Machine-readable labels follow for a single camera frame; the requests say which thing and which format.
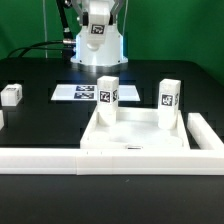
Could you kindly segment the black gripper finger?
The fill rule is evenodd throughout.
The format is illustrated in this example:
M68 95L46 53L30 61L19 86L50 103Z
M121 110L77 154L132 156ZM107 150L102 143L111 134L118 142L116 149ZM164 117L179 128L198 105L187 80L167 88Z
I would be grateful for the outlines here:
M113 7L110 10L110 20L109 20L110 25L113 25L116 23L117 15L120 12L123 5L124 5L124 0L114 0Z
M78 14L77 20L80 26L88 25L88 0L72 0L72 7Z

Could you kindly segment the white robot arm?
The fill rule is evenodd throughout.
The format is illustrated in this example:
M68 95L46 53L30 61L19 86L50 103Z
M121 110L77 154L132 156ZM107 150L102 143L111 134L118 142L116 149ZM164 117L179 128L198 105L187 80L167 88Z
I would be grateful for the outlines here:
M123 36L117 18L124 0L72 0L81 26L75 37L73 65L89 72L115 72L125 68Z

